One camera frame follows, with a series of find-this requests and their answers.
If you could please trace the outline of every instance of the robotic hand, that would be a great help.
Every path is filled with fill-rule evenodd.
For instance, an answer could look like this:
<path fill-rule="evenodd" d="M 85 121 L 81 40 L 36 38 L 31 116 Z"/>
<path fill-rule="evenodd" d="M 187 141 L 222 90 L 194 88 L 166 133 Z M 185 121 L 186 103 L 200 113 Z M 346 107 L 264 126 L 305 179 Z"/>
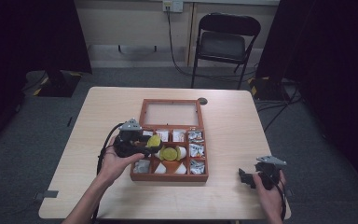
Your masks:
<path fill-rule="evenodd" d="M 273 156 L 265 156 L 256 158 L 259 163 L 255 165 L 255 170 L 263 181 L 265 189 L 272 189 L 278 185 L 280 181 L 280 170 L 279 166 L 286 165 L 286 161 L 281 161 Z M 239 169 L 239 175 L 241 182 L 251 186 L 251 189 L 255 188 L 255 182 L 251 174 L 246 174 L 241 168 Z"/>
<path fill-rule="evenodd" d="M 162 148 L 162 141 L 149 141 L 152 136 L 142 135 L 142 127 L 135 119 L 130 119 L 118 127 L 120 132 L 115 138 L 113 146 L 119 157 L 129 157 L 136 153 L 143 153 L 148 157 L 152 153 L 157 153 Z"/>

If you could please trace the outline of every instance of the human hand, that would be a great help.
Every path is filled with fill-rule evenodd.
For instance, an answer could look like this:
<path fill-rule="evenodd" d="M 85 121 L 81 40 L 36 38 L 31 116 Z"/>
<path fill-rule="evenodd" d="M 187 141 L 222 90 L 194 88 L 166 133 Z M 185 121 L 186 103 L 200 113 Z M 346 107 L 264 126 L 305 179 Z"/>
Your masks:
<path fill-rule="evenodd" d="M 145 157 L 142 153 L 134 154 L 127 158 L 120 158 L 113 147 L 113 143 L 115 142 L 115 136 L 109 142 L 109 147 L 107 147 L 104 157 L 103 157 L 103 165 L 101 168 L 98 177 L 100 177 L 109 187 L 111 186 L 115 180 L 121 176 L 124 172 L 124 169 L 131 163 L 136 162 Z"/>
<path fill-rule="evenodd" d="M 266 190 L 258 174 L 253 174 L 253 179 L 255 182 L 258 199 L 267 216 L 268 223 L 282 223 L 282 197 L 280 192 L 276 187 L 273 187 L 271 190 Z M 283 191 L 283 185 L 286 184 L 286 179 L 282 170 L 280 170 L 280 180 L 281 181 L 278 184 L 278 187 Z"/>

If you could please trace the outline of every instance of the gray carpet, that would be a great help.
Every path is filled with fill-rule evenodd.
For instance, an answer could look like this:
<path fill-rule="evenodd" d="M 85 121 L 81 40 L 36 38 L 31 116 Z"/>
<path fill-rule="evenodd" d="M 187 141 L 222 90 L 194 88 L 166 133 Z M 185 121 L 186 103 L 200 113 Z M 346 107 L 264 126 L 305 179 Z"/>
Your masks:
<path fill-rule="evenodd" d="M 232 73 L 231 68 L 199 71 L 217 76 Z M 28 84 L 42 75 L 42 72 L 28 74 Z M 34 195 L 48 188 L 89 88 L 189 88 L 190 83 L 190 77 L 170 67 L 100 68 L 81 78 L 72 98 L 34 97 L 36 87 L 26 91 L 20 112 L 0 133 L 0 223 L 60 223 L 38 216 L 40 203 L 34 202 Z M 200 89 L 228 90 L 236 86 L 235 82 L 200 77 L 195 85 Z M 242 89 L 249 87 L 243 83 Z M 288 86 L 287 91 L 293 93 L 294 87 Z M 258 108 L 276 105 L 255 103 Z M 263 126 L 280 110 L 277 107 L 259 112 Z M 302 101 L 285 108 L 267 129 L 266 137 L 272 154 L 288 162 L 284 172 L 295 195 L 288 198 L 292 217 L 285 223 L 358 223 L 358 175 L 323 138 L 317 119 Z"/>

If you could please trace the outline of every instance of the human arm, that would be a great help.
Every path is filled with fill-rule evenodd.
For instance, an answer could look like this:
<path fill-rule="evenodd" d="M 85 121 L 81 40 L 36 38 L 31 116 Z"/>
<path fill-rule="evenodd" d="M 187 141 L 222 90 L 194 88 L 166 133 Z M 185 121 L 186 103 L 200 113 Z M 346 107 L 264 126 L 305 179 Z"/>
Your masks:
<path fill-rule="evenodd" d="M 144 154 L 134 154 L 128 158 L 120 158 L 113 149 L 113 137 L 103 157 L 101 172 L 94 178 L 89 188 L 81 197 L 72 212 L 63 221 L 64 224 L 89 223 L 92 213 L 97 208 L 106 190 L 121 176 L 124 169 L 131 163 L 144 157 Z"/>
<path fill-rule="evenodd" d="M 266 190 L 263 186 L 263 182 L 258 174 L 253 174 L 255 182 L 256 192 L 261 204 L 261 207 L 266 214 L 269 224 L 282 224 L 281 211 L 282 211 L 282 197 L 276 187 L 271 190 Z M 286 184 L 286 179 L 283 175 L 283 171 L 280 170 L 280 183 L 278 184 L 280 189 L 283 189 L 282 185 Z"/>

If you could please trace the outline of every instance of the electrical outlet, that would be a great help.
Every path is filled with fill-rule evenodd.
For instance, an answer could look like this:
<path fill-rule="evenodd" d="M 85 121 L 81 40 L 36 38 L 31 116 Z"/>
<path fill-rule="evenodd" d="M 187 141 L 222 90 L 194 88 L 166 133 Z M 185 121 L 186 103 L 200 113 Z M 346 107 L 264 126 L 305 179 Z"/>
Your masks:
<path fill-rule="evenodd" d="M 167 7 L 170 9 L 170 11 L 173 11 L 172 1 L 162 1 L 162 11 L 167 11 Z"/>
<path fill-rule="evenodd" d="M 183 12 L 183 1 L 162 1 L 162 11 Z"/>

